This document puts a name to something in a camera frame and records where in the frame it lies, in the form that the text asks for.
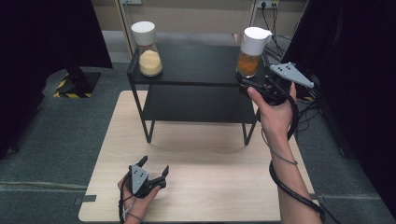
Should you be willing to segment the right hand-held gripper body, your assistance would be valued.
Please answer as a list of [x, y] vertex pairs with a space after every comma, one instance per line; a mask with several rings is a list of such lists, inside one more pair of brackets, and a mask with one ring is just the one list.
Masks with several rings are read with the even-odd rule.
[[269, 105], [283, 104], [290, 94], [291, 83], [309, 89], [314, 87], [314, 83], [292, 63], [265, 65], [260, 72], [259, 84], [262, 87], [262, 96]]

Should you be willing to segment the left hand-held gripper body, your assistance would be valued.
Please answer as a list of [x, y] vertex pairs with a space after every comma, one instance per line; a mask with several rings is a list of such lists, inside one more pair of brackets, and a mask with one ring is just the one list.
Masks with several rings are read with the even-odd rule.
[[136, 198], [146, 198], [154, 189], [154, 185], [149, 180], [149, 172], [134, 164], [130, 167], [129, 190]]

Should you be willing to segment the glass bottle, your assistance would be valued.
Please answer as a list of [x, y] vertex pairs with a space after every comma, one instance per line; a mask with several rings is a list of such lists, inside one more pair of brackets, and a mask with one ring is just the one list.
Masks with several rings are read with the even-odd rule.
[[271, 40], [272, 32], [261, 27], [245, 29], [240, 53], [236, 63], [236, 72], [242, 77], [254, 77], [262, 60], [265, 46]]

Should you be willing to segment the black two-tier metal rack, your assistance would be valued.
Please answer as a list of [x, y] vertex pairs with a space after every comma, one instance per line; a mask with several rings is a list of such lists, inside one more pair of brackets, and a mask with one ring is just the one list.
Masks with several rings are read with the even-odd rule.
[[145, 77], [139, 54], [130, 61], [127, 77], [148, 142], [160, 121], [239, 123], [247, 145], [257, 111], [244, 93], [235, 70], [239, 48], [159, 44], [163, 70]]

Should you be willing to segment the glass jar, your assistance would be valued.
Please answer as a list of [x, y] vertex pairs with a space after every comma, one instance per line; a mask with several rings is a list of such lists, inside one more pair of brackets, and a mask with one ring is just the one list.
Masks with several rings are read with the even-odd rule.
[[163, 70], [160, 53], [156, 46], [156, 26], [151, 21], [138, 21], [131, 26], [138, 49], [138, 63], [142, 75], [158, 76]]

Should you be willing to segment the person's left hand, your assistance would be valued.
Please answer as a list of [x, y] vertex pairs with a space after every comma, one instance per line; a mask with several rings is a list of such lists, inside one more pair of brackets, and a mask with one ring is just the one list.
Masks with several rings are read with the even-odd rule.
[[119, 181], [118, 188], [120, 190], [119, 206], [121, 224], [141, 224], [149, 210], [151, 202], [161, 189], [160, 187], [156, 187], [146, 198], [140, 199], [132, 195], [125, 186], [124, 179]]

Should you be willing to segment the person's right hand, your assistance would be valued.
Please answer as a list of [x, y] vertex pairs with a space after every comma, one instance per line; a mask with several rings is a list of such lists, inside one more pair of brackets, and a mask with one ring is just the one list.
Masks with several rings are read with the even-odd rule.
[[261, 124], [268, 142], [289, 141], [288, 130], [292, 121], [292, 109], [289, 102], [282, 105], [268, 105], [262, 96], [252, 87], [247, 94], [259, 107]]

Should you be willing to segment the black curtain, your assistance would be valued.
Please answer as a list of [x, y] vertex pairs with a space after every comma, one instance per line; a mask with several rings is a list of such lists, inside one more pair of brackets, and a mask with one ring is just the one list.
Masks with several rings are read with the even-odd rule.
[[53, 73], [112, 62], [92, 0], [0, 0], [0, 159]]
[[318, 79], [342, 148], [396, 218], [396, 0], [308, 0], [284, 59]]

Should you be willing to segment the white frame post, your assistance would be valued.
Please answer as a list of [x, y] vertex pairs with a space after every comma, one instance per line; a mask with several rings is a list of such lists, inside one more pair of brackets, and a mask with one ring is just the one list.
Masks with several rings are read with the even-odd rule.
[[125, 12], [125, 8], [124, 8], [126, 6], [126, 2], [127, 2], [127, 0], [115, 0], [115, 5], [116, 5], [116, 9], [119, 14], [120, 25], [121, 25], [121, 29], [123, 31], [125, 42], [126, 42], [126, 48], [128, 51], [128, 55], [130, 58], [133, 58], [135, 45], [134, 45], [134, 41], [132, 38], [131, 28], [130, 28], [129, 22], [128, 22], [128, 17]]
[[251, 27], [255, 23], [256, 19], [256, 14], [257, 14], [257, 4], [259, 0], [249, 0], [249, 7], [248, 7], [248, 12], [247, 12], [247, 20], [246, 20], [246, 25], [245, 27]]

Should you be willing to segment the white wall power outlet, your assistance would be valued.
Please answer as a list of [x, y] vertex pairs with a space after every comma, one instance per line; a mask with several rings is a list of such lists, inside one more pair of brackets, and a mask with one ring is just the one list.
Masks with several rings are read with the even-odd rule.
[[258, 0], [256, 6], [261, 9], [276, 9], [278, 4], [279, 0]]

